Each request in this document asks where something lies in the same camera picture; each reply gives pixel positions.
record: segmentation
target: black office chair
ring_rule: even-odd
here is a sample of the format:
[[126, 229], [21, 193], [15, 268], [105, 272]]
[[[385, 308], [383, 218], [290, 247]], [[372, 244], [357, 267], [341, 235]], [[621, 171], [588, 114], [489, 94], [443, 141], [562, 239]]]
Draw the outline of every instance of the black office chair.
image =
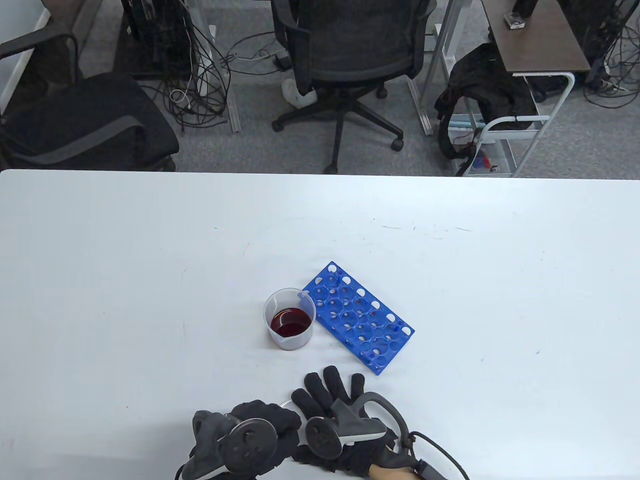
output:
[[374, 90], [384, 99], [385, 81], [420, 72], [427, 18], [436, 0], [271, 0], [271, 7], [298, 90], [305, 95], [313, 88], [319, 97], [278, 117], [273, 129], [280, 132], [289, 122], [335, 110], [333, 157], [325, 173], [338, 171], [344, 115], [350, 111], [396, 134], [391, 148], [402, 150], [402, 130], [358, 99]]
[[60, 37], [74, 44], [74, 84], [2, 117], [0, 170], [175, 171], [180, 146], [162, 112], [128, 75], [81, 79], [77, 41], [63, 24], [1, 44], [0, 60]]

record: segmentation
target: vr controller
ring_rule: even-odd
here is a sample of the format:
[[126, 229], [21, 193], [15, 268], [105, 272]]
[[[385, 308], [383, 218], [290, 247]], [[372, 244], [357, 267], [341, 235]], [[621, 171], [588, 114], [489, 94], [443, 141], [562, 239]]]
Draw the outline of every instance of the vr controller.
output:
[[351, 406], [340, 399], [336, 400], [331, 406], [333, 418], [309, 419], [305, 427], [309, 449], [320, 458], [335, 460], [342, 454], [345, 446], [385, 436], [387, 426], [381, 420], [360, 417], [360, 409], [368, 402], [378, 403], [388, 411], [400, 429], [399, 452], [385, 451], [375, 462], [378, 466], [410, 467], [424, 480], [447, 480], [427, 462], [415, 458], [412, 449], [414, 437], [409, 432], [402, 415], [388, 400], [375, 392], [365, 392]]
[[[220, 430], [227, 430], [223, 436]], [[266, 465], [278, 446], [276, 429], [264, 419], [240, 421], [230, 414], [205, 410], [193, 416], [196, 446], [176, 480], [208, 480], [225, 472], [255, 474]]]

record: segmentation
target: black bag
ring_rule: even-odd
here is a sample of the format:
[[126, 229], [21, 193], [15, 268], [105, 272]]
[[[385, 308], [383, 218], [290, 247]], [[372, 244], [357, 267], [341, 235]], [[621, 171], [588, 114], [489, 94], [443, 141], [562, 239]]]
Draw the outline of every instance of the black bag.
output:
[[[466, 158], [457, 176], [461, 176], [476, 156], [474, 142], [460, 151], [449, 139], [449, 122], [456, 104], [463, 98], [476, 100], [486, 124], [502, 116], [537, 115], [527, 82], [522, 77], [513, 77], [504, 68], [498, 47], [493, 43], [482, 44], [462, 57], [451, 70], [447, 89], [436, 100], [440, 130], [438, 144], [449, 159]], [[500, 129], [526, 130], [532, 122], [510, 122], [500, 124]]]

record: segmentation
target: floor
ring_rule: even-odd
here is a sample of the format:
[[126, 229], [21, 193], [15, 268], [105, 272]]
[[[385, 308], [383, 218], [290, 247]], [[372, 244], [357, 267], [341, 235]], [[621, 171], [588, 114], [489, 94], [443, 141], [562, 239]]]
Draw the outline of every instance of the floor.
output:
[[[216, 42], [225, 52], [244, 36], [273, 29], [268, 1], [205, 0], [205, 5], [209, 23], [218, 27]], [[442, 19], [445, 5], [445, 1], [438, 2], [431, 24]], [[85, 75], [111, 69], [121, 17], [119, 0], [103, 1], [81, 58]], [[474, 0], [460, 53], [483, 42], [486, 32], [482, 6], [479, 0]], [[266, 43], [265, 38], [269, 41], [269, 37], [247, 41], [240, 53], [255, 52]], [[269, 61], [245, 62], [241, 66], [256, 72], [269, 71], [271, 67]], [[180, 134], [176, 125], [180, 140], [180, 153], [175, 156], [178, 169], [184, 172], [321, 173], [330, 160], [335, 122], [298, 123], [278, 134], [271, 129], [271, 121], [291, 109], [280, 91], [284, 75], [234, 75], [242, 127], [239, 134], [232, 133], [229, 125], [207, 130], [188, 129]], [[452, 175], [435, 138], [422, 132], [406, 81], [393, 81], [387, 90], [386, 100], [370, 95], [364, 102], [404, 130], [404, 149], [393, 152], [390, 149], [393, 135], [348, 116], [340, 150], [340, 173]], [[522, 176], [640, 179], [637, 160], [640, 139], [636, 124], [639, 119], [640, 100], [624, 109], [608, 110], [587, 103], [581, 92], [573, 92]]]

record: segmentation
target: white wall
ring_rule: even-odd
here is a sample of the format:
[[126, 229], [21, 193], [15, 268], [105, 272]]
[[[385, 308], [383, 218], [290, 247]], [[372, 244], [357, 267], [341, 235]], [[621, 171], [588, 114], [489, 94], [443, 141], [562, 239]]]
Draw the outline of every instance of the white wall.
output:
[[[0, 0], [0, 43], [44, 27], [49, 11], [41, 0]], [[0, 60], [0, 111], [4, 111], [31, 51]]]

